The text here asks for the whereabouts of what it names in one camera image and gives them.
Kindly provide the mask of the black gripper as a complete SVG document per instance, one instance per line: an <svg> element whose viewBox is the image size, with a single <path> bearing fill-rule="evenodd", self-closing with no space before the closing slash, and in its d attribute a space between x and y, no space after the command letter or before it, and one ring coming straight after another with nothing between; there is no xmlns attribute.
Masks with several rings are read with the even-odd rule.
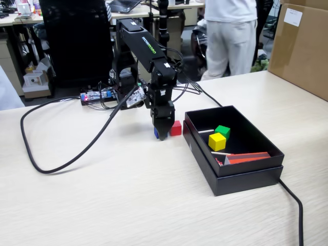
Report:
<svg viewBox="0 0 328 246"><path fill-rule="evenodd" d="M147 108L150 109L154 134L157 139L165 140L175 121L175 108L170 86L148 85Z"/></svg>

